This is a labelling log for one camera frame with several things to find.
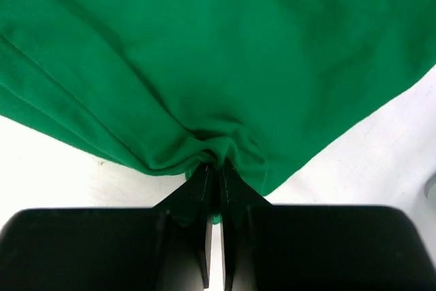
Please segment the green t shirt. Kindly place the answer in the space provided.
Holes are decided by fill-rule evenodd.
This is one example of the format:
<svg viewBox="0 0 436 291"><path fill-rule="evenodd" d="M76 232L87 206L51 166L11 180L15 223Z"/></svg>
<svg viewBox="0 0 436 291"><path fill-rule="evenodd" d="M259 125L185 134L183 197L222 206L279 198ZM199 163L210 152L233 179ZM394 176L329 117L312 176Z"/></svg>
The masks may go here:
<svg viewBox="0 0 436 291"><path fill-rule="evenodd" d="M435 0L1 0L1 114L262 195L435 64Z"/></svg>

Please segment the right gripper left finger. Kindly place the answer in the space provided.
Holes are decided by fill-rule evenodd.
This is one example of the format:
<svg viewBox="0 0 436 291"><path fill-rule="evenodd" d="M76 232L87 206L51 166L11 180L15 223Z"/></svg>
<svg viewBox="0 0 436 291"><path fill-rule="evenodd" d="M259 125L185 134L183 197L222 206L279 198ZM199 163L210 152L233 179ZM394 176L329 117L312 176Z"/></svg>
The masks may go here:
<svg viewBox="0 0 436 291"><path fill-rule="evenodd" d="M26 209L1 229L2 290L204 290L214 172L151 208Z"/></svg>

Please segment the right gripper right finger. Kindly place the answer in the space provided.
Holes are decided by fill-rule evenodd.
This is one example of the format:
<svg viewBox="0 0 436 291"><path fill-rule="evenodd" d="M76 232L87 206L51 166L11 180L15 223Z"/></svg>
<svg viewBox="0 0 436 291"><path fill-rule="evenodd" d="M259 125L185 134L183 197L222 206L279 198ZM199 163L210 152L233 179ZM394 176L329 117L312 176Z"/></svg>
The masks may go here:
<svg viewBox="0 0 436 291"><path fill-rule="evenodd" d="M411 220L389 206L273 205L226 164L220 189L226 290L434 290Z"/></svg>

